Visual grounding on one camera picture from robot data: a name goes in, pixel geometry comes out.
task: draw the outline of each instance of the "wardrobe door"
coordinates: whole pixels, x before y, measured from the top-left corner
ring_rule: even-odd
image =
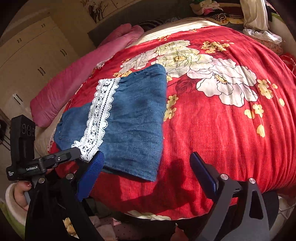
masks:
[[[34,59],[35,69],[42,75],[44,83],[48,83],[78,58],[73,48],[66,41],[60,41],[60,36],[56,36],[56,33],[53,30],[46,31],[25,46]]]
[[[50,17],[46,17],[26,27],[25,29],[14,35],[7,42],[5,42],[3,45],[2,43],[0,43],[0,68],[20,48],[25,46],[35,37],[52,29],[55,26],[55,22]]]
[[[79,56],[70,45],[69,41],[66,39],[60,28],[54,27],[50,31],[52,33],[52,41],[54,41],[55,45],[59,48],[59,51],[64,54],[68,65],[76,61]]]
[[[26,48],[17,51],[0,68],[0,108],[12,118],[30,111],[30,101],[44,87],[42,75],[34,69],[34,60]]]

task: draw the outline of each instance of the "pink pillow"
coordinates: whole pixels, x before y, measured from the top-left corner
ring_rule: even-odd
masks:
[[[109,42],[78,59],[53,77],[30,102],[32,118],[36,125],[48,127],[81,84],[90,77],[93,68],[99,62],[111,58],[128,44],[139,39],[143,33],[144,30],[140,26],[134,26],[133,30],[119,38],[114,40],[109,38]]]
[[[101,47],[102,45],[112,41],[112,40],[115,40],[115,39],[118,39],[119,37],[129,33],[131,31],[132,27],[131,27],[131,24],[130,23],[126,23],[126,24],[122,24],[120,25],[118,28],[116,28],[115,30],[113,30],[101,43],[100,45],[98,46]]]

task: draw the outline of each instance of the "bed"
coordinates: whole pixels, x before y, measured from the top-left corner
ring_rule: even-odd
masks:
[[[262,192],[279,189],[295,195],[295,76],[260,43],[200,18],[157,27],[98,64],[65,109],[39,133],[38,152],[59,150],[53,137],[63,112],[92,103],[99,80],[128,78],[155,64],[167,75],[156,180],[106,170],[93,188],[94,199],[140,218],[201,216],[212,203],[191,172],[193,151],[232,179],[255,178]],[[64,176],[76,169],[67,163],[56,171]]]

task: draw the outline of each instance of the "white cloth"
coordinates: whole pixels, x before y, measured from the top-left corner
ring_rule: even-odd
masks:
[[[212,0],[204,0],[204,1],[200,2],[199,5],[201,7],[206,7],[207,5],[209,5],[211,3],[212,3]]]
[[[257,32],[257,31],[254,31],[253,29],[248,28],[248,29],[244,29],[243,33],[249,37],[254,37],[260,40],[267,40],[275,44],[280,44],[282,42],[282,39],[280,36],[277,36],[270,31]]]
[[[244,13],[244,27],[260,31],[268,30],[268,17],[264,0],[240,0]]]

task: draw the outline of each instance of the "yellow flower print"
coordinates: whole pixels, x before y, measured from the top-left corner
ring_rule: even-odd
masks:
[[[269,85],[266,80],[257,80],[257,82],[259,83],[258,88],[261,91],[261,95],[265,96],[269,100],[274,97],[272,91],[268,89]]]
[[[168,100],[168,105],[169,105],[169,106],[167,106],[167,107],[171,107],[171,106],[173,106],[174,104],[177,103],[177,100],[179,99],[179,98],[176,96],[176,94],[174,94],[173,96],[170,95],[168,98],[169,98],[169,100]]]
[[[95,71],[96,71],[96,67],[94,67],[94,69],[93,69],[93,71],[91,73],[91,76],[93,76],[93,74],[95,73]]]
[[[216,53],[216,51],[214,51],[214,50],[212,50],[212,49],[210,49],[210,50],[206,50],[205,52],[206,52],[206,53]]]
[[[261,95],[265,96],[269,100],[274,97],[271,90],[268,90],[266,88],[263,88],[263,89],[260,88],[260,91],[261,91]]]
[[[120,77],[120,75],[121,75],[121,73],[114,73],[114,74],[113,74],[113,77],[114,77],[114,78],[117,78],[117,77]]]
[[[263,88],[263,87],[269,88],[269,85],[267,84],[266,80],[257,80],[257,82],[260,85],[260,87],[258,85],[258,88]]]
[[[167,75],[167,82],[173,80],[169,75]]]
[[[248,118],[250,118],[250,119],[254,119],[254,118],[255,118],[255,114],[254,114],[254,112],[252,112],[252,111],[250,111],[250,110],[245,110],[245,111],[244,111],[244,114],[245,114]]]
[[[205,41],[201,47],[201,49],[207,49],[205,52],[206,53],[216,53],[217,51],[226,51],[226,48],[229,47],[230,44],[220,44],[220,42],[212,42],[210,43],[209,41]]]
[[[122,61],[122,63],[126,63],[129,60],[130,60],[130,58],[127,58],[125,61]]]
[[[255,114],[258,114],[261,118],[263,117],[264,110],[262,109],[262,105],[254,104],[253,109],[255,110]]]
[[[122,75],[121,75],[121,77],[127,77],[129,74],[131,74],[132,73],[132,71],[131,70],[129,70],[129,71],[127,71],[127,72],[124,72]]]
[[[279,98],[279,103],[281,104],[281,106],[285,105],[285,101],[282,98]]]
[[[82,86],[83,86],[83,84],[81,84],[81,86],[80,86],[79,89],[75,92],[75,94],[78,93],[78,91],[81,89]]]
[[[165,116],[163,118],[163,121],[166,121],[168,118],[171,119],[174,117],[175,115],[175,111],[177,110],[177,108],[173,108],[171,109],[171,107],[167,107],[166,111],[165,111]]]
[[[265,137],[264,126],[259,125],[259,126],[257,127],[257,134],[259,134],[262,138]]]
[[[158,37],[157,39],[158,39],[159,42],[160,42],[162,39],[163,39],[164,41],[167,41],[168,37],[169,37],[169,35],[167,35],[167,36],[163,36],[163,37]]]

